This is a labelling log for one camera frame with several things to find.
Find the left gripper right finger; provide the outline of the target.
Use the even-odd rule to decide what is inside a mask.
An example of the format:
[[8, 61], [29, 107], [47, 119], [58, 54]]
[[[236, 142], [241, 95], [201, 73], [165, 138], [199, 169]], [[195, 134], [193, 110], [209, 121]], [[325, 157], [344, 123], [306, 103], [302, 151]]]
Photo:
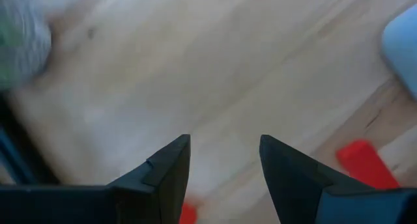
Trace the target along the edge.
[[372, 188], [271, 135], [259, 155], [281, 224], [417, 224], [417, 188]]

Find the green potted plant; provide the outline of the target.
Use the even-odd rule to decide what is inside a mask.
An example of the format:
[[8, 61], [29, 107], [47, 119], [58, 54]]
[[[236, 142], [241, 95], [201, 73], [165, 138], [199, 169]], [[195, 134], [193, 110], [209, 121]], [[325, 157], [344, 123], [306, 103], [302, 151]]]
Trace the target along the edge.
[[34, 0], [0, 0], [0, 91], [46, 68], [51, 30]]

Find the light grey plastic bin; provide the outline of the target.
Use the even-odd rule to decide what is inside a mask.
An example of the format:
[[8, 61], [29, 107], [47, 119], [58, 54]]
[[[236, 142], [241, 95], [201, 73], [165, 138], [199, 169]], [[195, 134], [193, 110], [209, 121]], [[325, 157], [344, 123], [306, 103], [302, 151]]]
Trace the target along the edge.
[[417, 100], [417, 3], [386, 25], [381, 48], [390, 68]]

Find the red cube block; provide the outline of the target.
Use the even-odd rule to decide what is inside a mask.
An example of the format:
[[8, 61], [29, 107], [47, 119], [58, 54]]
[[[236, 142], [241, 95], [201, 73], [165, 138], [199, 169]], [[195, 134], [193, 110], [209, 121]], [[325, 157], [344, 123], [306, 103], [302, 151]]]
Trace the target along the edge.
[[197, 208], [190, 203], [183, 203], [179, 224], [196, 224]]

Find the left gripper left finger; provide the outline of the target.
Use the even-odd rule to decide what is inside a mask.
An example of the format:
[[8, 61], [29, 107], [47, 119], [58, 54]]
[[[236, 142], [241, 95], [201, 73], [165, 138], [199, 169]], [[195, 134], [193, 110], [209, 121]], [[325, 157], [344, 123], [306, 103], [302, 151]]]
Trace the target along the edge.
[[178, 224], [188, 184], [183, 134], [101, 186], [0, 186], [0, 224]]

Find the long red block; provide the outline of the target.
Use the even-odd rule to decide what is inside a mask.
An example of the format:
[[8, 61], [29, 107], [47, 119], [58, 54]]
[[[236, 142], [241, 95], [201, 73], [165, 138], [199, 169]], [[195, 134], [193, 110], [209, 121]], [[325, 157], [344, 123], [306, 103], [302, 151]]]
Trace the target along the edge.
[[339, 164], [353, 177], [377, 189], [399, 188], [399, 182], [383, 162], [372, 143], [359, 139], [336, 151]]

